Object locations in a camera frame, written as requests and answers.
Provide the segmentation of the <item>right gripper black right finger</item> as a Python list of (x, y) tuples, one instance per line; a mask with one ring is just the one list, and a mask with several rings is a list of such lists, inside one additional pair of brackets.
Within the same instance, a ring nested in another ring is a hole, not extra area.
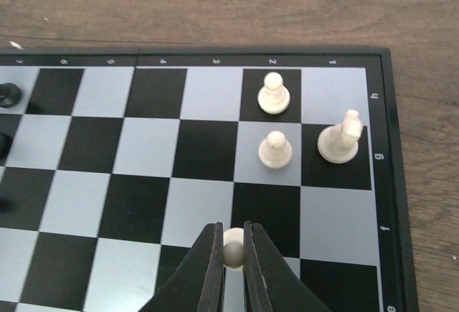
[(295, 275), (259, 223), (244, 223), (246, 311), (329, 311)]

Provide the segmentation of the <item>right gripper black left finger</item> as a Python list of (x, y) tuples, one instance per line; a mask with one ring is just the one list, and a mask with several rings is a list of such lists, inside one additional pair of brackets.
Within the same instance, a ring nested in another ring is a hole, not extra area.
[(221, 311), (223, 288), (223, 226), (209, 223), (174, 274), (140, 312)]

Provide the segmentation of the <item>white chess pawn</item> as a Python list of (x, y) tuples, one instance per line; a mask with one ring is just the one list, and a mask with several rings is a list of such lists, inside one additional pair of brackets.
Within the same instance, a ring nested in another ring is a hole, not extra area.
[(234, 227), (223, 233), (224, 266), (231, 270), (241, 270), (244, 262), (244, 230)]
[(293, 150), (283, 132), (272, 131), (259, 145), (258, 156), (268, 168), (281, 169), (292, 159)]

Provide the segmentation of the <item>white chess knight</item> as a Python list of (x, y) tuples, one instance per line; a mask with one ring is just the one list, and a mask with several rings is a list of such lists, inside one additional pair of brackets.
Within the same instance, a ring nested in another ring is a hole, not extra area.
[(317, 140), (318, 152), (328, 162), (345, 164), (357, 155), (363, 130), (359, 112), (347, 110), (341, 123), (320, 132)]

